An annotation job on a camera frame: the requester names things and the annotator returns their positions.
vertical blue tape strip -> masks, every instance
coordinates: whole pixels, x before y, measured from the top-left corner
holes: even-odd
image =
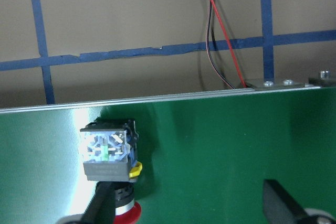
[[[272,22],[272,0],[261,1],[261,22],[264,59],[264,78],[266,80],[274,79],[274,38],[273,38],[273,22]]]
[[[33,6],[38,52],[41,57],[48,57],[48,49],[47,49],[46,33],[44,29],[41,1],[31,0],[31,4]],[[53,85],[51,83],[50,66],[42,67],[42,75],[43,75],[43,84],[47,104],[53,104],[55,103],[55,96]]]

metal edge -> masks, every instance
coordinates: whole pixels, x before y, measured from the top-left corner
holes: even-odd
[[[229,97],[233,95],[290,92],[290,91],[300,91],[300,90],[310,90],[310,89],[320,89],[320,87],[313,86],[313,87],[296,88],[296,89],[280,89],[280,90],[267,90],[267,91],[255,91],[252,88],[245,88],[245,89],[234,89],[234,90],[216,90],[216,91],[204,91],[204,92],[194,92],[194,93],[155,95],[151,97],[124,98],[124,99],[102,100],[102,101],[93,101],[93,102],[78,102],[78,103],[65,103],[65,104],[39,105],[39,106],[30,106],[30,107],[0,109],[0,114],[61,110],[61,109],[81,109],[81,108],[88,108],[88,107],[91,108],[91,107],[107,106],[107,105],[122,105],[122,104],[135,104],[135,103],[146,103],[146,102],[196,100],[196,99],[206,99],[206,98]]]

black wire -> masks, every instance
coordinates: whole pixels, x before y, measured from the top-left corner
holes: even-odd
[[[210,31],[210,24],[211,24],[211,16],[212,16],[212,4],[211,1],[209,2],[209,9],[208,9],[208,21],[206,26],[206,36],[205,36],[205,47],[206,47],[206,53],[208,54],[208,58],[211,62],[212,67],[216,71],[216,73],[219,75],[219,77],[224,81],[226,85],[228,85],[230,88],[234,89],[235,87],[226,80],[226,78],[223,76],[223,74],[217,69],[216,64],[214,62],[214,59],[212,58],[210,47],[209,47],[209,31]]]

green board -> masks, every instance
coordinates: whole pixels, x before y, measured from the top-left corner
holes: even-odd
[[[136,119],[139,223],[266,223],[265,178],[336,215],[336,89],[224,94],[0,111],[1,222],[84,211],[79,129],[98,116]]]

red wire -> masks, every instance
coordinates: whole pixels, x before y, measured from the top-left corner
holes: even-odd
[[[233,51],[233,48],[232,48],[230,39],[229,39],[229,37],[227,36],[226,29],[225,29],[225,27],[224,27],[222,18],[220,17],[219,12],[218,12],[218,10],[217,10],[215,1],[214,1],[214,0],[210,0],[210,1],[211,1],[211,4],[212,4],[213,8],[214,8],[215,13],[216,13],[218,22],[219,22],[219,24],[220,24],[220,26],[221,26],[221,28],[222,28],[222,31],[223,31],[224,37],[225,37],[225,39],[226,39],[227,45],[229,46],[229,49],[230,49],[230,53],[231,53],[233,62],[234,62],[234,64],[235,64],[235,67],[236,67],[238,76],[239,76],[239,78],[240,78],[240,82],[242,83],[243,87],[246,88],[246,84],[245,84],[245,81],[244,81],[242,72],[240,71],[240,68],[239,68],[239,65],[238,65],[238,62],[237,62],[237,58],[236,58],[236,56],[235,56],[235,52]]]

